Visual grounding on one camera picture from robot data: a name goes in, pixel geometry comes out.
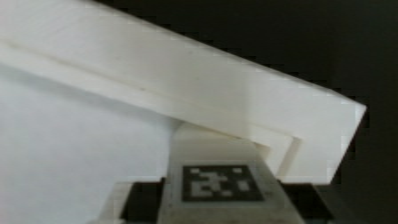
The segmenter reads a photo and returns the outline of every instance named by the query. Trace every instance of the qr-like marker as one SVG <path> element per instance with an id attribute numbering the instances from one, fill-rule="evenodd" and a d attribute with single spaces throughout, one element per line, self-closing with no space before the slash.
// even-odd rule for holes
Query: qr-like marker
<path id="1" fill-rule="evenodd" d="M 245 165 L 183 167 L 183 201 L 263 201 Z"/>

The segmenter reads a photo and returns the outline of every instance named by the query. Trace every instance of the white cardboard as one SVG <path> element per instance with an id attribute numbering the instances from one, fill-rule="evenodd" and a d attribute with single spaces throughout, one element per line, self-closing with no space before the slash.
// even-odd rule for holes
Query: white cardboard
<path id="1" fill-rule="evenodd" d="M 0 61 L 160 114 L 288 148 L 284 182 L 328 183 L 364 106 L 80 0 L 1 0 Z"/>

